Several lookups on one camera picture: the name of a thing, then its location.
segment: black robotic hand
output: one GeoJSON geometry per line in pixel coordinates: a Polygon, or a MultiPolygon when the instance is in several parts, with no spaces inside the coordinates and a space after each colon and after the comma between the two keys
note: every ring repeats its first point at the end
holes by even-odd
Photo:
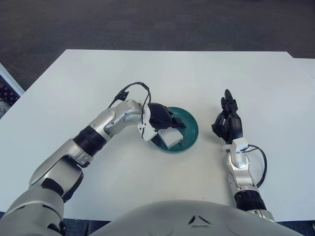
{"type": "Polygon", "coordinates": [[[218,115],[212,126],[213,132],[223,138],[226,144],[232,144],[234,139],[242,138],[242,121],[236,114],[238,110],[236,100],[233,99],[231,92],[226,89],[225,98],[221,98],[221,106],[223,111],[218,115]]]}

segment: black cable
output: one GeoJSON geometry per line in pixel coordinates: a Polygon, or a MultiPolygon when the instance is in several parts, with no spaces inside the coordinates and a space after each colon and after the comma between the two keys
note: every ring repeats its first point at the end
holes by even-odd
{"type": "Polygon", "coordinates": [[[122,90],[119,91],[119,93],[115,96],[114,100],[110,103],[110,105],[108,106],[108,108],[111,108],[111,106],[117,101],[117,100],[122,100],[124,101],[126,98],[127,98],[127,95],[128,95],[128,92],[125,92],[125,90],[127,88],[129,88],[130,86],[132,85],[141,85],[147,92],[148,92],[148,95],[146,97],[146,99],[144,100],[144,103],[142,105],[142,112],[141,112],[141,124],[143,124],[143,114],[144,114],[144,105],[146,104],[148,98],[149,98],[149,103],[151,103],[151,93],[150,93],[150,89],[148,86],[146,86],[145,83],[143,82],[134,82],[134,83],[131,83],[129,85],[127,85],[126,87],[124,87],[122,90]]]}
{"type": "Polygon", "coordinates": [[[254,151],[254,150],[259,150],[261,152],[261,154],[262,154],[263,159],[264,159],[264,171],[262,173],[260,181],[257,183],[257,188],[259,188],[262,185],[262,183],[264,182],[265,178],[266,178],[266,174],[267,174],[267,157],[266,157],[266,154],[264,153],[264,151],[261,148],[255,146],[255,145],[248,145],[248,146],[252,147],[254,149],[248,150],[248,151],[244,151],[244,152],[250,152],[250,151],[254,151]]]}
{"type": "Polygon", "coordinates": [[[151,93],[150,93],[150,89],[149,87],[143,83],[143,82],[134,82],[134,83],[131,83],[129,85],[127,85],[126,87],[124,87],[122,90],[119,91],[119,93],[115,96],[114,100],[111,102],[111,104],[108,106],[108,108],[111,108],[111,106],[117,101],[117,100],[122,100],[120,98],[120,96],[125,92],[125,90],[127,88],[129,88],[130,86],[132,85],[141,85],[147,92],[148,92],[148,95],[149,95],[149,103],[151,103],[151,93]]]}

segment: gray carpet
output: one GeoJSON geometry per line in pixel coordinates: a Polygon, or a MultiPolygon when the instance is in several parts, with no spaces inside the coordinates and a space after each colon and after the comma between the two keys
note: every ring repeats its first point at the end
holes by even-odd
{"type": "Polygon", "coordinates": [[[65,49],[315,58],[314,0],[2,0],[0,62],[27,89],[65,49]]]}

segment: green bowl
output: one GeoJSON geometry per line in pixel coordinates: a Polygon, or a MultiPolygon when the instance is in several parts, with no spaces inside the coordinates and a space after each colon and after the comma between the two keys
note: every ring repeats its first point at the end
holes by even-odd
{"type": "Polygon", "coordinates": [[[173,117],[178,117],[182,119],[184,122],[186,129],[178,129],[181,132],[183,139],[183,144],[176,144],[170,149],[167,149],[165,144],[163,143],[162,139],[158,137],[161,141],[161,145],[158,146],[159,148],[166,150],[166,151],[183,151],[190,148],[197,140],[199,129],[198,124],[195,118],[186,110],[179,108],[179,107],[168,107],[169,111],[173,113],[173,117]]]}

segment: robotic hand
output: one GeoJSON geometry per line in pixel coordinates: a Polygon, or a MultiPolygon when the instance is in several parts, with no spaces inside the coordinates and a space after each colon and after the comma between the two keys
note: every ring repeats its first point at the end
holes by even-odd
{"type": "MultiPolygon", "coordinates": [[[[10,206],[0,220],[1,235],[64,236],[66,226],[63,223],[63,205],[80,185],[83,179],[82,168],[93,161],[95,154],[114,135],[129,125],[136,125],[145,141],[153,141],[158,135],[158,129],[185,128],[180,119],[172,118],[166,107],[151,103],[149,88],[144,83],[133,84],[142,85],[148,91],[149,103],[146,103],[146,99],[140,108],[134,100],[126,101],[128,92],[125,89],[130,85],[121,90],[108,109],[36,169],[30,179],[29,189],[10,206]],[[111,107],[116,100],[122,102],[111,107]]],[[[244,153],[249,145],[242,137],[236,101],[228,90],[222,99],[222,108],[223,112],[213,125],[213,130],[227,143],[223,146],[226,151],[225,163],[238,209],[205,201],[160,202],[139,207],[92,235],[300,235],[265,220],[273,218],[266,210],[249,173],[250,163],[244,153]]]]}
{"type": "Polygon", "coordinates": [[[243,138],[241,118],[236,114],[238,110],[236,100],[233,99],[228,89],[225,90],[224,96],[221,99],[223,111],[212,125],[212,130],[226,142],[226,145],[222,147],[222,150],[225,151],[224,163],[229,172],[228,182],[236,206],[238,209],[248,213],[274,221],[271,212],[267,211],[258,191],[258,187],[262,184],[266,175],[267,162],[265,161],[263,178],[256,185],[249,172],[250,162],[245,154],[251,145],[243,138]]]}
{"type": "Polygon", "coordinates": [[[29,189],[8,209],[0,221],[4,235],[65,235],[63,204],[73,195],[83,179],[82,168],[88,167],[95,154],[125,127],[136,125],[145,141],[154,138],[157,128],[183,126],[167,108],[151,103],[149,88],[141,82],[123,88],[110,106],[73,139],[65,142],[34,172],[29,189]],[[140,108],[134,100],[126,100],[132,85],[144,87],[148,96],[140,108]],[[122,100],[116,107],[112,105],[122,100]],[[151,119],[151,113],[158,114],[151,119]]]}

